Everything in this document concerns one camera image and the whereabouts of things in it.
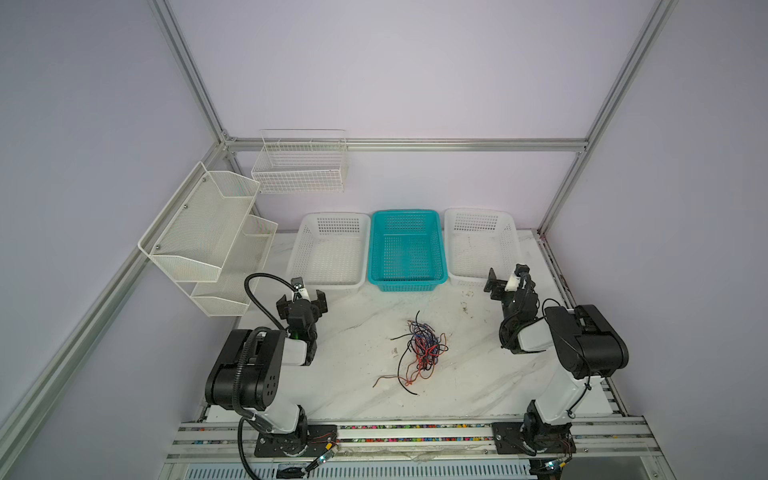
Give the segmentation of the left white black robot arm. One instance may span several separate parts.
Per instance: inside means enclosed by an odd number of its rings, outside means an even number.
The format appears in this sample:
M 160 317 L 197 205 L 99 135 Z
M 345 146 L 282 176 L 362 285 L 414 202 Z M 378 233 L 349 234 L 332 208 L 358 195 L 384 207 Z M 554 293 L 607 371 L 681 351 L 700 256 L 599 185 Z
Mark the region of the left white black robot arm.
M 291 294 L 276 302 L 272 314 L 256 298 L 251 282 L 274 280 Z M 317 322 L 328 312 L 326 295 L 318 290 L 311 299 L 301 277 L 287 281 L 274 274 L 256 272 L 246 276 L 244 291 L 251 302 L 275 325 L 230 332 L 205 383 L 207 404 L 233 411 L 239 416 L 236 446 L 242 468 L 249 479 L 258 474 L 251 466 L 244 447 L 244 427 L 258 433 L 269 453 L 300 456 L 310 446 L 311 427 L 304 408 L 280 400 L 282 367 L 306 367 L 317 351 Z

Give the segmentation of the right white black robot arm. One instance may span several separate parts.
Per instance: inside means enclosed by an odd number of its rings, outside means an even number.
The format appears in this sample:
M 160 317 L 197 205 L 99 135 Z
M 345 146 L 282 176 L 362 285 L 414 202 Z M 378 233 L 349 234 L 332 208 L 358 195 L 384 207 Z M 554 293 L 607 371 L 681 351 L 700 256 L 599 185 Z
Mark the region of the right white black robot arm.
M 535 290 L 530 268 L 518 264 L 507 280 L 490 269 L 484 291 L 501 303 L 500 346 L 517 355 L 552 347 L 559 366 L 519 422 L 495 422 L 492 432 L 499 454 L 532 458 L 529 473 L 559 479 L 576 453 L 571 428 L 575 411 L 601 380 L 629 363 L 621 336 L 591 304 L 548 306 Z

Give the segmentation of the left white plastic basket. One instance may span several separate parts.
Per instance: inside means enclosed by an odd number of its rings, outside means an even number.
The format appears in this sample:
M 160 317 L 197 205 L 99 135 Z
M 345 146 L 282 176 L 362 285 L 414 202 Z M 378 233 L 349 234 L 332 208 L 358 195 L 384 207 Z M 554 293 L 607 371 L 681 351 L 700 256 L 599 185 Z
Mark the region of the left white plastic basket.
M 367 279 L 371 217 L 361 213 L 306 215 L 300 224 L 286 275 L 310 289 L 351 294 Z

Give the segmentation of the white plastic basket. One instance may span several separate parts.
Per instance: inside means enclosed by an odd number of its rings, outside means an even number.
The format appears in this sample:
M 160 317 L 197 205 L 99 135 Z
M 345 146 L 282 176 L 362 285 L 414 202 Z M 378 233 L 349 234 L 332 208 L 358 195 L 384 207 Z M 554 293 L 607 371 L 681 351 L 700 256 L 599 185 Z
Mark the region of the white plastic basket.
M 310 289 L 351 294 L 367 279 L 371 217 L 361 213 L 306 215 L 300 224 L 286 275 Z
M 482 287 L 491 268 L 506 280 L 525 262 L 514 219 L 506 212 L 448 209 L 443 235 L 448 278 L 454 286 Z

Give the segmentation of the lower white mesh shelf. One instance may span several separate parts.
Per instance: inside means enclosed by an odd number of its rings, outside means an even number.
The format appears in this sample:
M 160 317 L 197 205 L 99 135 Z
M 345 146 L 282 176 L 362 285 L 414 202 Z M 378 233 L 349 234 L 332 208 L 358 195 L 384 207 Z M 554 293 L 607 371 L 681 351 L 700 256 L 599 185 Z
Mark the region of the lower white mesh shelf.
M 208 317 L 244 315 L 251 304 L 245 293 L 244 279 L 263 269 L 277 230 L 277 223 L 247 215 L 219 279 L 213 283 L 198 283 L 191 293 L 193 303 Z

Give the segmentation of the white mesh shelf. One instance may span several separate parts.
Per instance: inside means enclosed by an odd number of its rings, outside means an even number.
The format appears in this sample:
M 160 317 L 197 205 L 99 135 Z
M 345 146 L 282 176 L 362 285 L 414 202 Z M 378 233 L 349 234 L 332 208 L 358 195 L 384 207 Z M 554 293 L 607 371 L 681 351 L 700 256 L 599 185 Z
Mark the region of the white mesh shelf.
M 138 249 L 176 283 L 219 280 L 260 183 L 197 164 L 138 242 Z
M 219 279 L 213 283 L 198 283 L 191 293 L 193 303 L 208 317 L 244 315 L 251 304 L 245 293 L 244 279 L 263 269 L 277 230 L 277 223 L 247 215 Z

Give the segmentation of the right white plastic basket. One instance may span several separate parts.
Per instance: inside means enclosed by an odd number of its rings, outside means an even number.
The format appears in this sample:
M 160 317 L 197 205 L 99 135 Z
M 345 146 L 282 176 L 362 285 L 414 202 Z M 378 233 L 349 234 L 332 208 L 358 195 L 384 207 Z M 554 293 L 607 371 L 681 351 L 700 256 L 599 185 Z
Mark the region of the right white plastic basket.
M 506 280 L 525 262 L 514 219 L 506 212 L 448 209 L 443 235 L 448 278 L 454 286 L 482 287 L 491 268 Z

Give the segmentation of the teal plastic basket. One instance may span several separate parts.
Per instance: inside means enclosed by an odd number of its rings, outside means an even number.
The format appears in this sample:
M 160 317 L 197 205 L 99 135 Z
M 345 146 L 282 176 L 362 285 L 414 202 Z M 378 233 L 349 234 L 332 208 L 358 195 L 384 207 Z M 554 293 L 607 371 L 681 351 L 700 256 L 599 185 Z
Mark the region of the teal plastic basket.
M 382 292 L 429 292 L 447 282 L 439 214 L 424 209 L 375 212 L 367 280 Z

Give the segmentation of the upper white mesh shelf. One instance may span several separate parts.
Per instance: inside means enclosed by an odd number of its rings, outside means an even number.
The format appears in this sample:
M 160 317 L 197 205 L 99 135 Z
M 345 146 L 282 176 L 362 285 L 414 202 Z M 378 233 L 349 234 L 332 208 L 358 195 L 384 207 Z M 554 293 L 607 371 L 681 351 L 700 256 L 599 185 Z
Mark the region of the upper white mesh shelf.
M 176 283 L 219 280 L 260 183 L 197 164 L 138 242 L 138 249 Z

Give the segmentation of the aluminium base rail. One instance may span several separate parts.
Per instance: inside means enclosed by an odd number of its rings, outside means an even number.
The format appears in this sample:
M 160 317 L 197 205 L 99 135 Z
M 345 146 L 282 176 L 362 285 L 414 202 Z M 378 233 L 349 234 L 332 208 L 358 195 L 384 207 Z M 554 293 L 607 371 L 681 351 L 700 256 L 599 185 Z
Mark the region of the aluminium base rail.
M 582 418 L 571 445 L 527 456 L 502 443 L 488 419 L 340 422 L 334 454 L 311 479 L 672 479 L 674 473 L 640 417 Z M 162 479 L 275 479 L 319 457 L 257 458 L 264 440 L 233 423 L 185 423 L 161 469 Z M 557 473 L 547 467 L 557 468 Z

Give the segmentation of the aluminium frame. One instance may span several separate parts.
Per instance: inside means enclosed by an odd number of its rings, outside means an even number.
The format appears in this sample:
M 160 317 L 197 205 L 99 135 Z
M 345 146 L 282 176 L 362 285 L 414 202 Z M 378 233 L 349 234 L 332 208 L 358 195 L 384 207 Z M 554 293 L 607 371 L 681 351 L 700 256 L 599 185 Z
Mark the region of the aluminium frame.
M 569 151 L 577 157 L 569 167 L 551 206 L 538 230 L 546 232 L 554 223 L 593 150 L 625 98 L 653 43 L 676 7 L 674 1 L 654 3 L 640 33 L 603 102 L 588 135 L 583 139 L 566 138 L 352 138 L 348 146 L 361 152 L 514 152 Z M 230 138 L 213 110 L 172 6 L 167 1 L 151 1 L 148 8 L 158 24 L 181 74 L 190 88 L 202 116 L 211 126 L 215 140 L 180 186 L 185 191 L 197 181 L 208 165 L 235 150 L 252 150 L 261 141 Z M 135 247 L 120 269 L 99 294 L 72 333 L 61 345 L 41 374 L 21 398 L 1 427 L 1 474 L 7 476 L 23 452 L 32 444 L 45 422 L 60 403 L 73 377 L 82 369 L 128 298 L 150 259 Z

